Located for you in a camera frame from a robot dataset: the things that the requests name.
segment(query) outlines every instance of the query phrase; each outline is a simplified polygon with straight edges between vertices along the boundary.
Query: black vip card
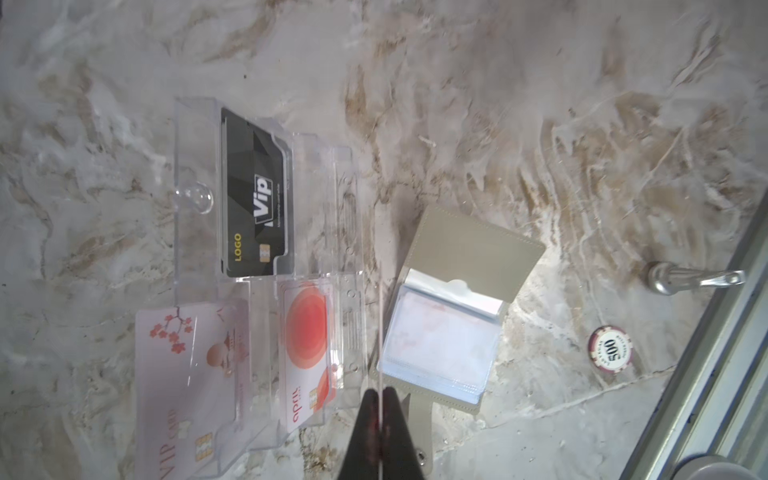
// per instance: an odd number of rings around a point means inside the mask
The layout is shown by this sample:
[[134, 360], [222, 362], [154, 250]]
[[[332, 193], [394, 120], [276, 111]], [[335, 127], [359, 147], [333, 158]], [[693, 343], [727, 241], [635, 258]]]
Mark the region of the black vip card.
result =
[[275, 257], [285, 255], [283, 152], [272, 136], [227, 109], [221, 110], [227, 205], [228, 276], [272, 275]]

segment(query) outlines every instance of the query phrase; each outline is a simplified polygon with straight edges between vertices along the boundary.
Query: card chip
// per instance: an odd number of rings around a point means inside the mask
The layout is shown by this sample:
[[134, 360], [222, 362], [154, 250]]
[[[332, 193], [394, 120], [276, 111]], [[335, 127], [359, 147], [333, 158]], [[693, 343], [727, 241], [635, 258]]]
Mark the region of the card chip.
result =
[[259, 244], [259, 261], [261, 263], [270, 262], [270, 245], [268, 243]]

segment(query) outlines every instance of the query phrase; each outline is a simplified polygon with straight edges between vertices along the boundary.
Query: stitched edge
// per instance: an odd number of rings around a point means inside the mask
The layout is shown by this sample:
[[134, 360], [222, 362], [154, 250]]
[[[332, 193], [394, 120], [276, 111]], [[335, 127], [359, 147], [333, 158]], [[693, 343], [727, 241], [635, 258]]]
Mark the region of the stitched edge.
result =
[[[454, 409], [461, 410], [462, 412], [466, 412], [470, 415], [477, 415], [480, 413], [480, 405], [482, 403], [482, 397], [485, 394], [485, 393], [482, 393], [480, 395], [480, 400], [478, 401], [477, 405], [472, 405], [469, 402], [457, 402], [455, 400], [451, 400], [446, 396], [441, 396], [441, 395], [432, 393], [432, 390], [426, 388], [423, 385], [419, 385], [418, 383], [406, 382], [404, 380], [401, 380], [386, 374], [384, 374], [384, 380], [386, 380], [388, 384], [399, 387], [400, 389], [403, 389], [407, 392], [410, 392], [415, 395], [425, 396], [429, 399], [432, 399], [433, 402], [437, 402], [443, 405], [447, 405], [449, 407], [453, 407]], [[421, 387], [422, 390], [415, 392], [413, 389], [413, 386]]]

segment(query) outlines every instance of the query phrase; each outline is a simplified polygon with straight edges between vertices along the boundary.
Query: transparent plastic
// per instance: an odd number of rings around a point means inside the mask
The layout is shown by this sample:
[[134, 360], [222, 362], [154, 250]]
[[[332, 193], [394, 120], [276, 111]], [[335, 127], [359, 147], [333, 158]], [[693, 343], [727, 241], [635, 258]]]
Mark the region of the transparent plastic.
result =
[[212, 98], [181, 98], [176, 104], [174, 298], [176, 305], [232, 299], [247, 304], [251, 381], [250, 389], [236, 395], [236, 410], [247, 414], [247, 424], [215, 442], [213, 459], [197, 478], [220, 476], [243, 452], [286, 440], [282, 285], [321, 280], [333, 308], [327, 317], [327, 362], [335, 395], [304, 425], [358, 406], [365, 372], [358, 175], [351, 150], [290, 133], [269, 119], [248, 119], [283, 153], [286, 253], [274, 259], [275, 275], [230, 278], [222, 260], [227, 240], [222, 108]]

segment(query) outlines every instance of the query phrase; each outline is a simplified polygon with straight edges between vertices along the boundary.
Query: poker chip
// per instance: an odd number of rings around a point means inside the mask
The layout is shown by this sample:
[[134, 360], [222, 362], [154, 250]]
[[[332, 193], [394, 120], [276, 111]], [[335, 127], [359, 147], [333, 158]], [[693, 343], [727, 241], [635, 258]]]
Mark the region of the poker chip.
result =
[[616, 326], [602, 326], [589, 338], [589, 357], [600, 370], [618, 373], [632, 360], [632, 340]]

